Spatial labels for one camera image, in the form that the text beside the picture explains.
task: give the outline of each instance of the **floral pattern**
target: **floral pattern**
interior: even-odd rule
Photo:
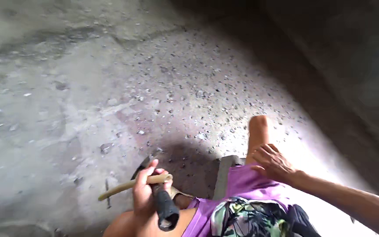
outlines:
[[[275,201],[231,197],[211,215],[211,232],[217,237],[286,237],[290,225],[286,213]]]

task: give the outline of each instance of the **purple skirt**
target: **purple skirt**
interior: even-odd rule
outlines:
[[[266,179],[257,171],[251,170],[252,165],[230,167],[227,175],[226,196],[221,200],[194,198],[188,208],[197,207],[197,211],[182,237],[211,236],[210,216],[214,208],[228,197],[243,197],[248,200],[274,200],[288,211],[292,204],[285,194],[285,184]]]

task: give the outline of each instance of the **hammer head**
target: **hammer head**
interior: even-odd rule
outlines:
[[[135,170],[133,176],[131,177],[131,180],[135,179],[138,175],[138,172],[141,170],[144,170],[149,164],[152,158],[156,157],[158,154],[162,153],[163,150],[160,148],[157,148],[153,153],[151,153],[149,156],[147,156],[143,162],[138,166],[138,168]]]

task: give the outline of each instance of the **concrete wall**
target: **concrete wall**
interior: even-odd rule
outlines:
[[[379,141],[379,1],[267,0],[265,8]]]

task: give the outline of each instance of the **wrist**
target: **wrist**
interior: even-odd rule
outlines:
[[[297,170],[286,178],[286,184],[293,188],[300,189],[302,184],[305,183],[305,179],[308,179],[308,174],[302,170]]]

